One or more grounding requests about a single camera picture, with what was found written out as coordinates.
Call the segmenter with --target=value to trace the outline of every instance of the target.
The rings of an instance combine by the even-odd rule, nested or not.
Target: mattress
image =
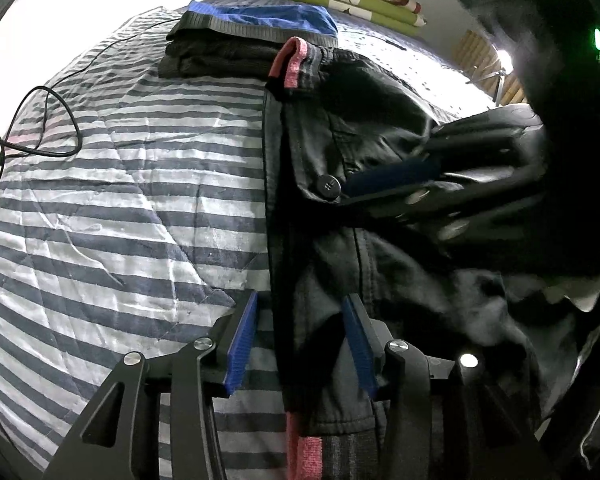
[[[164,37],[180,14],[131,18],[59,73],[51,84],[85,68],[55,87],[83,149],[68,159],[10,160],[0,183],[0,428],[40,470],[126,352],[178,351],[230,311],[232,290],[269,288],[264,83],[158,78]],[[440,121],[491,107],[423,43],[333,16],[342,48],[392,70]],[[43,104],[43,96],[28,103],[11,140],[35,142]],[[66,148],[73,136],[51,99],[41,148]],[[161,478],[171,477],[168,403],[163,396]],[[270,310],[260,311],[242,388],[215,408],[228,478],[284,478]]]

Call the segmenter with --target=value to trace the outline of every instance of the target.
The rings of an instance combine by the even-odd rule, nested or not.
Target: power cord
[[[84,72],[85,70],[87,70],[94,61],[96,61],[96,59],[98,59],[100,57],[100,55],[104,52],[106,52],[107,50],[109,50],[112,46],[115,46],[119,43],[122,43],[123,41],[128,41],[128,40],[132,40],[133,38],[137,38],[138,36],[140,36],[141,34],[144,34],[146,31],[151,30],[154,27],[158,27],[159,25],[163,25],[165,23],[169,23],[169,22],[177,22],[179,21],[180,18],[172,18],[170,20],[163,20],[162,22],[158,22],[158,23],[154,23],[153,25],[151,25],[150,27],[145,28],[144,30],[142,30],[141,32],[138,32],[137,34],[133,34],[127,38],[121,38],[119,40],[114,41],[113,43],[107,45],[105,48],[103,48],[101,51],[99,51],[94,57],[93,59],[91,59],[91,61],[83,68],[81,68],[80,70],[76,70],[75,72],[71,72],[70,74],[64,76],[63,78],[60,78],[58,81],[56,81],[55,83],[53,83],[51,86],[44,86],[44,85],[40,85],[40,86],[35,86],[33,87],[31,90],[29,90],[27,92],[27,94],[23,97],[22,101],[20,102],[20,104],[18,105],[18,108],[16,108],[16,111],[13,115],[13,118],[11,119],[11,124],[9,125],[9,128],[7,129],[7,133],[4,135],[4,138],[2,138],[0,136],[0,180],[2,179],[2,174],[4,173],[4,164],[7,160],[9,160],[10,158],[21,158],[23,156],[27,156],[27,155],[41,155],[41,156],[49,156],[49,157],[55,157],[55,158],[65,158],[68,156],[72,156],[77,154],[78,152],[80,152],[80,150],[82,149],[82,140],[83,140],[83,134],[80,130],[80,127],[78,126],[77,121],[75,120],[75,116],[71,110],[71,107],[67,104],[67,102],[58,94],[58,92],[56,92],[55,90],[53,90],[53,88],[57,85],[59,85],[60,83],[66,81],[67,79],[78,75],[82,72]],[[40,130],[40,134],[38,136],[38,140],[35,144],[35,146],[33,148],[30,148],[29,146],[24,146],[22,144],[16,144],[14,142],[9,142],[9,137],[11,135],[11,131],[13,130],[13,126],[16,122],[16,119],[18,118],[18,115],[20,113],[20,110],[22,109],[22,107],[24,106],[24,103],[27,101],[27,99],[29,98],[29,96],[31,94],[33,94],[33,92],[37,92],[37,91],[44,91],[46,92],[46,97],[45,97],[45,110],[44,110],[44,114],[43,114],[43,119],[42,119],[42,129]],[[46,120],[48,117],[48,99],[49,96],[52,95],[53,97],[55,97],[58,102],[64,107],[64,109],[67,111],[67,113],[69,114],[69,118],[71,119],[72,125],[74,126],[75,129],[75,137],[76,137],[76,143],[75,143],[75,147],[66,151],[66,152],[55,152],[52,150],[40,150],[40,144],[42,144],[42,139],[43,136],[46,132]],[[9,155],[5,155],[5,149],[9,148],[10,150],[15,150],[19,153],[10,153]],[[6,432],[4,425],[2,423],[2,421],[0,420],[0,431],[2,432],[2,434],[5,436],[5,438],[7,439],[7,441],[11,444],[11,446],[13,446],[14,449],[16,449],[18,452],[18,447],[14,444],[13,440],[11,439],[11,437],[9,436],[9,434]],[[2,456],[2,458],[5,460],[5,462],[8,464],[8,467],[11,469],[11,472],[14,475],[14,478],[17,478],[18,476],[16,475],[15,471],[13,470],[13,467],[11,466],[11,461],[7,459],[7,457],[5,457],[5,455],[2,453],[2,451],[0,450],[0,455]]]

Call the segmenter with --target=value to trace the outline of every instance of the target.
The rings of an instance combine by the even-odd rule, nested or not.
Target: button
[[[322,198],[336,200],[340,196],[340,182],[333,175],[319,176],[315,185]]]

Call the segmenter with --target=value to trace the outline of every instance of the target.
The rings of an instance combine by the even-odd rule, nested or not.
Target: bed
[[[394,72],[440,122],[493,107],[423,42],[331,12],[340,47]],[[59,73],[51,83],[93,61],[55,88],[74,110],[83,149],[66,160],[9,161],[0,183],[0,428],[40,470],[126,352],[175,352],[232,308],[232,290],[269,288],[264,83],[158,78],[180,15],[135,16]],[[37,138],[43,100],[27,105],[14,142]],[[41,147],[70,145],[73,135],[52,100]],[[262,310],[242,388],[215,405],[230,479],[285,478],[272,340]],[[164,396],[162,478],[171,477],[168,403]]]

